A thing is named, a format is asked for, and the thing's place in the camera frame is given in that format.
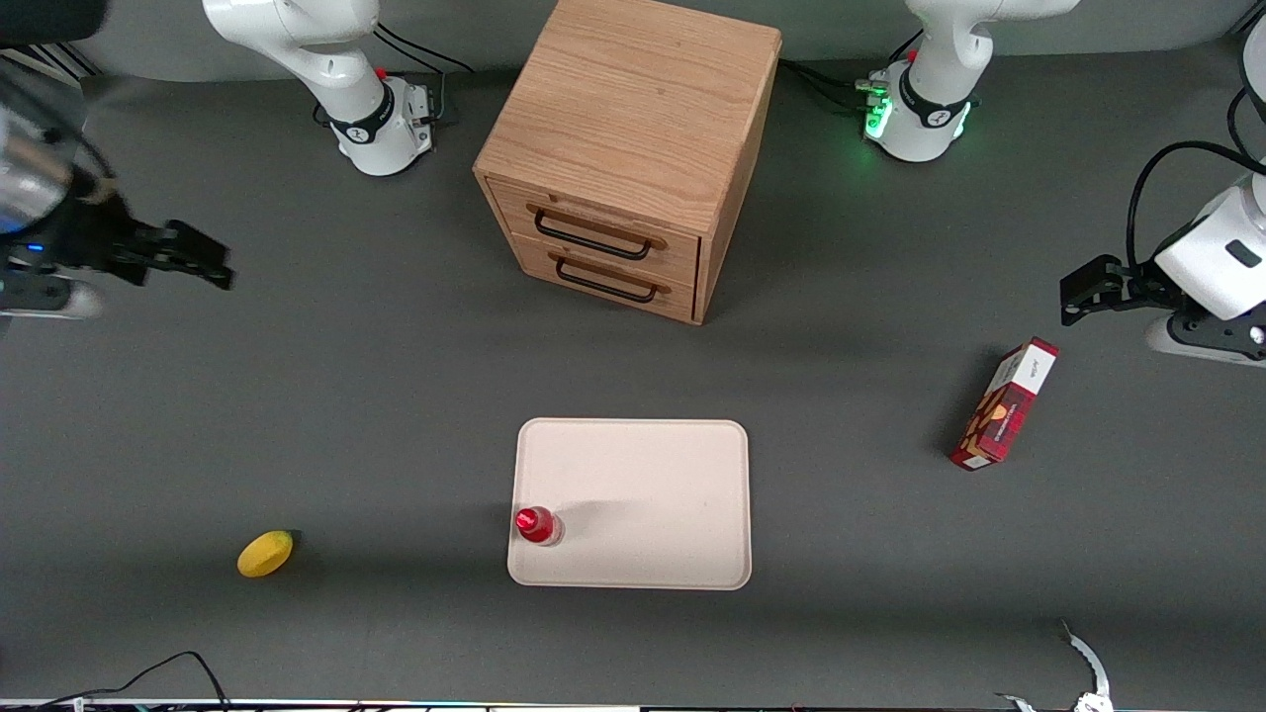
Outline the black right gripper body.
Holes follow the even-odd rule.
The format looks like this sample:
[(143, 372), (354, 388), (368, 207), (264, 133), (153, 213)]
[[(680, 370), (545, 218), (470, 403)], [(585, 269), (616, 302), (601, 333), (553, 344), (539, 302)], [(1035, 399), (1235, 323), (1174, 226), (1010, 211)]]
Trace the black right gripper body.
[(124, 248), (160, 250), (161, 237), (135, 220), (114, 182), (73, 182), (35, 215), (35, 272), (89, 270), (124, 280)]

